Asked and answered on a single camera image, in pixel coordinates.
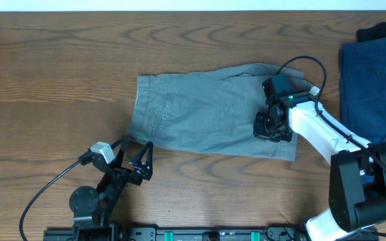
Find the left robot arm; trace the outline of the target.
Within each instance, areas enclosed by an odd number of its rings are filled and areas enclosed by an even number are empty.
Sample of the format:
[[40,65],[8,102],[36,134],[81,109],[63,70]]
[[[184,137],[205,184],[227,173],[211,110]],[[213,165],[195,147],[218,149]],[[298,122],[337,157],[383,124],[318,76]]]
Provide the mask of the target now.
[[70,196],[74,214],[72,240],[124,240],[127,235],[109,218],[126,187],[141,185],[153,175],[153,143],[146,142],[130,160],[132,169],[122,166],[129,141],[123,137],[113,144],[97,142],[78,160],[93,164],[104,175],[96,187],[82,186]]

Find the grey shorts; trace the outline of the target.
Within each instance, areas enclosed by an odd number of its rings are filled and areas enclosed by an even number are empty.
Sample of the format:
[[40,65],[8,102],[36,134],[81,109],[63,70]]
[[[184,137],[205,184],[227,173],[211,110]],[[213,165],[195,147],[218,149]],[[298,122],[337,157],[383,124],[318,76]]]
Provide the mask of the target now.
[[313,87],[299,70],[262,63],[138,76],[127,136],[163,149],[293,161],[296,138],[274,143],[253,135],[255,116],[266,108],[262,83],[276,73],[295,90]]

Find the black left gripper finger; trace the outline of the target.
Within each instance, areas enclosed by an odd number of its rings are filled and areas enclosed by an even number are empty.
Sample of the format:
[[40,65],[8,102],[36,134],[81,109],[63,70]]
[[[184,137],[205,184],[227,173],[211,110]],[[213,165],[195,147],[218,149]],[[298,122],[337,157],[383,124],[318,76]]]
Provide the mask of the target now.
[[153,171],[153,143],[146,142],[145,146],[135,154],[129,162],[136,171]]
[[115,159],[110,164],[111,167],[121,167],[123,163],[123,158],[125,155],[125,152],[127,150],[128,146],[128,139],[127,137],[122,137],[119,140],[115,141],[113,144],[111,144],[111,149],[115,150],[117,147],[119,148],[119,151],[117,155],[115,156]]

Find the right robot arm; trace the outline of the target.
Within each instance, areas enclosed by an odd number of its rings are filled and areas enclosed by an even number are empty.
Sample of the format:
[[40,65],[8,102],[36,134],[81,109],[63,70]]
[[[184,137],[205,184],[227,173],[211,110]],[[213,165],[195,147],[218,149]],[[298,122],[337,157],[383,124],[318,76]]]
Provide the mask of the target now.
[[386,222],[386,143],[373,144],[331,116],[310,92],[266,93],[254,135],[288,142],[305,138],[330,165],[328,209],[309,219],[298,240],[348,240],[383,236],[371,226]]

